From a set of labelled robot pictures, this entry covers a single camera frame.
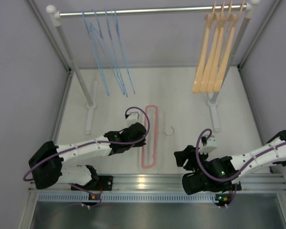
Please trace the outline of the pink plastic hanger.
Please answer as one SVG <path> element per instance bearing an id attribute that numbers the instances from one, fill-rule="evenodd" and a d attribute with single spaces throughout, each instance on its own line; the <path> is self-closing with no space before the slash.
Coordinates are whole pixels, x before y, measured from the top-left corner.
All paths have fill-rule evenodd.
<path id="1" fill-rule="evenodd" d="M 148 115 L 150 130 L 146 138 L 146 145 L 141 149 L 141 168 L 151 170 L 156 167 L 158 159 L 158 136 L 172 136 L 175 129 L 171 126 L 171 131 L 159 131 L 159 109 L 156 105 L 150 104 L 145 107 L 145 113 Z"/>

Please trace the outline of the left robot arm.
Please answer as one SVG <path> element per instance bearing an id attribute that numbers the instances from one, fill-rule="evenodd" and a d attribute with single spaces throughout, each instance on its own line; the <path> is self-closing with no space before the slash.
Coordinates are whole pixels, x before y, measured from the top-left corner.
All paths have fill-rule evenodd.
<path id="1" fill-rule="evenodd" d="M 93 190 L 99 178 L 88 161 L 144 146 L 148 130 L 136 122 L 121 131 L 109 131 L 91 141 L 58 146 L 53 141 L 45 142 L 30 158 L 29 173 L 39 190 L 55 184 L 73 184 L 81 189 Z"/>

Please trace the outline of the blue wire hanger two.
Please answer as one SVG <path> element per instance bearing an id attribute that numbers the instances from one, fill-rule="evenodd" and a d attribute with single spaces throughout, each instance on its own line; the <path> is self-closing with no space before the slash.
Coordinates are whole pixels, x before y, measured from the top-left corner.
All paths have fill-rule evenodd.
<path id="1" fill-rule="evenodd" d="M 114 65 L 114 55 L 113 55 L 113 50 L 112 50 L 112 46 L 111 48 L 109 47 L 108 42 L 106 41 L 106 39 L 104 38 L 104 33 L 102 32 L 102 28 L 100 25 L 100 20 L 99 17 L 95 16 L 96 18 L 96 23 L 97 23 L 97 28 L 95 27 L 95 25 L 92 22 L 89 22 L 89 28 L 93 31 L 94 36 L 95 36 L 95 40 L 96 40 L 96 44 L 98 47 L 98 51 L 99 51 L 99 56 L 100 56 L 100 61 L 101 61 L 101 52 L 104 55 L 105 59 L 108 61 L 108 65 L 109 65 L 109 69 L 112 71 L 113 76 L 117 82 L 117 85 L 120 88 L 120 91 L 122 93 L 122 87 L 121 87 L 121 83 L 120 80 L 117 76 L 117 72 L 116 72 L 116 67 Z"/>

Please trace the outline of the blue wire hanger four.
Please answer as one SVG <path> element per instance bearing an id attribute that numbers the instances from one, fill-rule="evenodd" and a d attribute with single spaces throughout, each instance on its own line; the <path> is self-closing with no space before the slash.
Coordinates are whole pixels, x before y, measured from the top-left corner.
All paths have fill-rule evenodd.
<path id="1" fill-rule="evenodd" d="M 124 46 L 123 46 L 123 43 L 122 43 L 122 39 L 121 39 L 121 36 L 120 36 L 120 29 L 119 29 L 119 24 L 118 24 L 117 11 L 115 9 L 113 9 L 113 12 L 114 12 L 114 22 L 115 22 L 117 38 L 118 38 L 119 46 L 120 46 L 120 49 L 121 49 L 121 53 L 122 53 L 123 61 L 124 61 L 124 64 L 125 64 L 125 68 L 126 68 L 126 71 L 127 71 L 128 79 L 129 79 L 129 82 L 130 82 L 133 94 L 136 94 L 135 87 L 133 85 L 133 81 L 132 81 L 132 78 L 131 78 L 131 75 L 130 75 L 130 72 L 129 72 L 128 62 L 127 62 L 127 58 L 126 58 L 126 53 L 125 53 Z"/>

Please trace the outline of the beige plastic hanger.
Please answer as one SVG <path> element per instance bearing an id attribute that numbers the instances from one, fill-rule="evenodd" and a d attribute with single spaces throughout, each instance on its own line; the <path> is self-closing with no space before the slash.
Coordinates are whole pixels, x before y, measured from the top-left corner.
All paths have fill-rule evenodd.
<path id="1" fill-rule="evenodd" d="M 202 75 L 202 80 L 201 80 L 201 85 L 200 85 L 200 93 L 205 93 L 207 92 L 207 86 L 208 86 L 208 82 L 210 80 L 211 77 L 211 70 L 214 64 L 214 58 L 216 55 L 216 48 L 217 48 L 217 43 L 219 41 L 219 35 L 220 35 L 220 27 L 221 27 L 221 19 L 224 16 L 224 6 L 225 6 L 225 2 L 223 2 L 222 6 L 221 6 L 221 12 L 220 13 L 215 13 L 215 7 L 216 7 L 216 2 L 214 3 L 213 6 L 213 12 L 211 14 L 211 23 L 210 25 L 208 25 L 208 32 L 209 32 L 209 36 L 208 36 L 208 40 L 210 38 L 210 32 L 211 32 L 211 28 L 214 25 L 214 33 L 213 33 L 213 37 L 212 37 L 212 45 L 209 51 L 209 55 L 208 55 L 208 59 L 205 61 L 205 66 L 203 69 L 203 75 Z"/>
<path id="2" fill-rule="evenodd" d="M 228 37 L 228 41 L 222 56 L 222 61 L 221 64 L 219 66 L 219 70 L 217 72 L 217 76 L 213 85 L 213 92 L 219 92 L 223 83 L 223 78 L 225 75 L 225 72 L 227 70 L 227 65 L 228 65 L 228 61 L 230 58 L 230 54 L 231 54 L 231 50 L 232 50 L 232 44 L 233 44 L 233 39 L 234 39 L 234 34 L 235 34 L 235 28 L 236 25 L 240 19 L 240 16 L 242 14 L 243 8 L 244 8 L 244 4 L 245 1 L 243 0 L 241 6 L 240 6 L 240 10 L 238 14 L 232 14 L 228 17 L 227 21 L 229 22 L 229 37 Z"/>
<path id="3" fill-rule="evenodd" d="M 209 55 L 209 59 L 205 68 L 205 76 L 206 76 L 206 90 L 205 92 L 211 93 L 213 92 L 213 86 L 215 82 L 215 77 L 217 74 L 217 68 L 219 64 L 219 59 L 221 55 L 221 48 L 222 48 L 222 40 L 223 40 L 223 31 L 225 27 L 225 23 L 230 16 L 231 9 L 232 9 L 233 1 L 230 1 L 228 7 L 228 14 L 227 17 L 224 15 L 224 2 L 221 7 L 221 13 L 216 14 L 216 25 L 214 30 L 214 36 L 212 41 L 211 53 Z"/>
<path id="4" fill-rule="evenodd" d="M 194 83 L 192 86 L 192 92 L 194 94 L 199 93 L 200 86 L 202 83 L 202 77 L 203 77 L 206 55 L 207 55 L 207 50 L 208 50 L 210 30 L 212 27 L 212 23 L 214 21 L 213 17 L 215 14 L 216 5 L 217 5 L 217 1 L 215 1 L 214 5 L 212 7 L 212 12 L 210 14 L 206 15 L 204 18 L 205 25 L 204 25 L 203 36 L 202 36 L 202 40 L 201 40 L 200 55 L 199 55 L 199 59 L 198 59 L 197 66 L 196 66 L 195 80 L 194 80 Z"/>

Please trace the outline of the blue wire hanger one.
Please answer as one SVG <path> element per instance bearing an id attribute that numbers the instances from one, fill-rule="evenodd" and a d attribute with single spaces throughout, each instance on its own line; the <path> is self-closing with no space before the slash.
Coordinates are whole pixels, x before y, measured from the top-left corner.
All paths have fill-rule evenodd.
<path id="1" fill-rule="evenodd" d="M 100 61 L 99 51 L 98 51 L 98 47 L 97 47 L 97 44 L 96 44 L 94 33 L 89 28 L 89 24 L 88 24 L 88 22 L 87 22 L 87 20 L 85 18 L 84 12 L 82 12 L 82 13 L 83 13 L 84 24 L 85 24 L 85 27 L 86 27 L 86 30 L 87 30 L 87 34 L 88 34 L 88 37 L 89 37 L 92 49 L 93 49 L 93 54 L 94 54 L 94 57 L 95 57 L 95 61 L 96 61 L 97 67 L 98 67 L 98 69 L 100 71 L 100 76 L 102 78 L 102 81 L 103 81 L 103 84 L 104 84 L 104 87 L 105 87 L 105 90 L 106 90 L 106 94 L 107 94 L 107 96 L 110 96 L 109 88 L 108 88 L 108 85 L 107 85 L 107 82 L 106 82 L 106 78 L 105 78 L 105 74 L 104 74 L 104 70 L 103 70 L 103 67 L 102 67 L 102 64 L 101 64 L 101 61 Z"/>

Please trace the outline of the blue wire hanger three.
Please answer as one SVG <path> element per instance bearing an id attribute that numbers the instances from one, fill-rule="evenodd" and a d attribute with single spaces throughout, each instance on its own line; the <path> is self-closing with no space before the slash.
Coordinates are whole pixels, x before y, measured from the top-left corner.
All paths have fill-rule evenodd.
<path id="1" fill-rule="evenodd" d="M 125 86 L 125 83 L 124 83 L 124 80 L 123 80 L 123 77 L 122 77 L 122 73 L 121 73 L 121 70 L 120 70 L 120 67 L 119 67 L 119 62 L 118 62 L 118 59 L 117 59 L 117 53 L 116 53 L 116 49 L 115 49 L 112 33 L 111 33 L 111 30 L 110 30 L 108 14 L 107 14 L 106 10 L 104 10 L 104 12 L 105 12 L 105 17 L 106 17 L 108 34 L 109 34 L 109 38 L 110 38 L 110 42 L 111 42 L 111 46 L 112 46 L 112 50 L 113 50 L 113 55 L 114 55 L 114 65 L 116 67 L 117 76 L 118 76 L 118 78 L 120 80 L 120 83 L 121 83 L 122 94 L 125 95 L 125 96 L 128 96 L 127 90 L 126 90 L 126 86 Z"/>

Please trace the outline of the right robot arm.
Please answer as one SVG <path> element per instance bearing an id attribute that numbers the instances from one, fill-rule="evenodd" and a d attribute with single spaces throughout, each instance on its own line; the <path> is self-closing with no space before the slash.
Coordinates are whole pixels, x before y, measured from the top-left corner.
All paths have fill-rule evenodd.
<path id="1" fill-rule="evenodd" d="M 216 148 L 212 130 L 207 128 L 200 133 L 195 146 L 174 152 L 177 166 L 187 171 L 181 180 L 186 194 L 238 191 L 243 177 L 264 167 L 286 166 L 286 130 L 251 152 L 208 160 Z"/>

